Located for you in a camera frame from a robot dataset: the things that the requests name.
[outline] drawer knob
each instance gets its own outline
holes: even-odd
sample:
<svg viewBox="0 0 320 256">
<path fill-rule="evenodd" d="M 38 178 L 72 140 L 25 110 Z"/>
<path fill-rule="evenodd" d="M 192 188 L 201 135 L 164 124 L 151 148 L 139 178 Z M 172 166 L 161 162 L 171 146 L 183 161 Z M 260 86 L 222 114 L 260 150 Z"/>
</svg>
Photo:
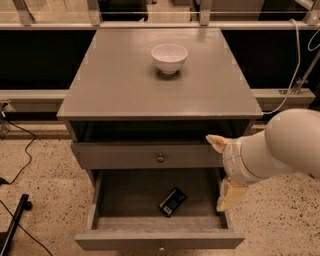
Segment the drawer knob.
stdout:
<svg viewBox="0 0 320 256">
<path fill-rule="evenodd" d="M 157 161 L 159 163 L 163 163 L 166 159 L 164 158 L 163 154 L 162 153 L 159 153 L 158 156 L 157 156 Z"/>
</svg>

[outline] black cable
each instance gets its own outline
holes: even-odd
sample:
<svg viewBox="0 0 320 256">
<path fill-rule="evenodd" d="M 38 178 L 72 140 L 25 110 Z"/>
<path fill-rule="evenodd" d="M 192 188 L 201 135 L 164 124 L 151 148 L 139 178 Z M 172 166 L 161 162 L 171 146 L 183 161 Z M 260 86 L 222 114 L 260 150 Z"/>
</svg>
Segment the black cable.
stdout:
<svg viewBox="0 0 320 256">
<path fill-rule="evenodd" d="M 16 221 L 16 219 L 14 218 L 13 214 L 10 212 L 10 210 L 8 209 L 8 207 L 4 204 L 4 202 L 2 202 L 0 200 L 0 203 L 3 205 L 3 207 L 7 210 L 7 212 L 11 215 L 12 219 L 14 221 Z M 49 249 L 47 247 L 45 247 L 42 243 L 40 243 L 37 239 L 35 239 L 27 230 L 25 230 L 19 223 L 17 223 L 17 225 L 19 226 L 19 228 L 21 228 L 33 241 L 35 241 L 37 244 L 39 244 L 43 249 L 45 249 L 50 256 L 53 256 L 52 253 L 49 251 Z"/>
<path fill-rule="evenodd" d="M 3 112 L 3 109 L 6 107 L 7 104 L 3 103 L 2 104 L 2 110 L 1 112 Z M 11 185 L 12 183 L 14 183 L 16 181 L 16 179 L 19 177 L 19 175 L 22 173 L 22 171 L 31 163 L 32 161 L 32 156 L 31 154 L 28 152 L 28 148 L 30 147 L 30 145 L 36 140 L 37 136 L 35 134 L 33 134 L 32 132 L 12 123 L 11 121 L 9 121 L 7 118 L 3 117 L 5 121 L 7 121 L 9 124 L 11 124 L 12 126 L 26 132 L 29 133 L 32 136 L 31 141 L 28 143 L 28 145 L 25 147 L 24 152 L 29 156 L 29 160 L 28 162 L 20 169 L 20 171 L 18 172 L 18 174 L 14 177 L 14 179 L 11 182 L 6 181 L 3 178 L 0 178 L 0 185 L 2 184 L 6 184 L 6 185 Z"/>
</svg>

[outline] drawer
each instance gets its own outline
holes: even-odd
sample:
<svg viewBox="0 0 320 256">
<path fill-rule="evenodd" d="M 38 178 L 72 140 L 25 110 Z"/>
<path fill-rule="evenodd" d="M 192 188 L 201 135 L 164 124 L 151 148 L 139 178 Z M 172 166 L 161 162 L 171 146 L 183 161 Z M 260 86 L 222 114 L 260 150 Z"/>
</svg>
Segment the drawer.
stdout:
<svg viewBox="0 0 320 256">
<path fill-rule="evenodd" d="M 222 156 L 201 143 L 73 143 L 83 169 L 222 167 Z"/>
<path fill-rule="evenodd" d="M 101 170 L 88 227 L 75 240 L 84 250 L 233 249 L 244 235 L 216 212 L 217 169 Z M 170 218 L 158 205 L 173 188 L 187 199 Z"/>
</svg>

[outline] terrazzo floor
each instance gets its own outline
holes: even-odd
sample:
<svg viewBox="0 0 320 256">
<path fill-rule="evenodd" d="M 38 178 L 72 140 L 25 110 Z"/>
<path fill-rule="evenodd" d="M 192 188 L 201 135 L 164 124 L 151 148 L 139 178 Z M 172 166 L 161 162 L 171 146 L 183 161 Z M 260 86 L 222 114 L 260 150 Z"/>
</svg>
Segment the terrazzo floor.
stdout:
<svg viewBox="0 0 320 256">
<path fill-rule="evenodd" d="M 27 125 L 38 138 L 31 164 L 12 185 L 0 187 L 0 200 L 14 212 L 22 194 L 33 203 L 20 224 L 55 256 L 264 256 L 320 255 L 320 182 L 303 174 L 283 175 L 252 185 L 230 210 L 234 230 L 246 239 L 235 250 L 86 252 L 74 242 L 85 231 L 93 186 L 74 158 L 63 125 Z M 13 129 L 0 141 L 0 176 L 12 180 L 28 161 L 30 136 Z M 11 217 L 0 206 L 0 231 Z M 10 256 L 49 255 L 18 228 Z"/>
</svg>

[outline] open drawer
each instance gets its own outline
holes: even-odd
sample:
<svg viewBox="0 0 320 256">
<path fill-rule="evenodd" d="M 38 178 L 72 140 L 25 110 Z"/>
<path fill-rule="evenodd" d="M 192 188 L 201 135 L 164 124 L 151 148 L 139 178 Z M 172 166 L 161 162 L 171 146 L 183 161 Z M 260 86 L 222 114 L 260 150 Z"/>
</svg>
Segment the open drawer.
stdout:
<svg viewBox="0 0 320 256">
<path fill-rule="evenodd" d="M 244 235 L 217 213 L 217 169 L 101 170 L 88 229 L 75 240 L 84 250 L 233 249 Z M 158 209 L 178 187 L 187 196 L 170 218 Z"/>
</svg>

